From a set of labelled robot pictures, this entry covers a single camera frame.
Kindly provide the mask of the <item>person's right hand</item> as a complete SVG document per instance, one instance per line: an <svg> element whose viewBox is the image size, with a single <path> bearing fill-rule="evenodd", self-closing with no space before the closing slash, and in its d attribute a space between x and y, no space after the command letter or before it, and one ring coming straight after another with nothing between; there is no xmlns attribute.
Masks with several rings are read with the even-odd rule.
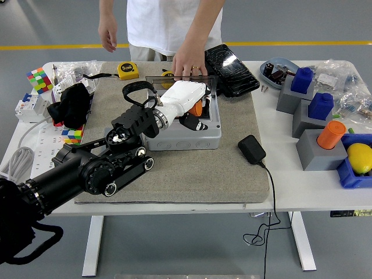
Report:
<svg viewBox="0 0 372 279"><path fill-rule="evenodd" d="M117 47L117 22L113 15L100 17L98 34L102 47L108 52L114 52Z"/></svg>

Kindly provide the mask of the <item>person's left hand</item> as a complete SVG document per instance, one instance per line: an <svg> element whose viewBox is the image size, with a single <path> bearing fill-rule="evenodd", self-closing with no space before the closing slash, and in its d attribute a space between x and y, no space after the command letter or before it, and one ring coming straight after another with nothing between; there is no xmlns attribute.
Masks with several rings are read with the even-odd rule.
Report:
<svg viewBox="0 0 372 279"><path fill-rule="evenodd" d="M191 76L207 76L204 49L182 45L173 58L175 80L189 80Z"/></svg>

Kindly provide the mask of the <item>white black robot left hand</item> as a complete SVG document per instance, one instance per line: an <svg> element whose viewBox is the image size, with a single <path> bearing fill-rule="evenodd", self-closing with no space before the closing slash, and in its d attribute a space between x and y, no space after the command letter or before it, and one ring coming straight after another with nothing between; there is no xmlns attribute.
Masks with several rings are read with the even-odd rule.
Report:
<svg viewBox="0 0 372 279"><path fill-rule="evenodd" d="M176 81L162 96L153 109L160 130L167 129L177 119L192 131L207 130L199 118L209 115L212 95L204 83Z"/></svg>

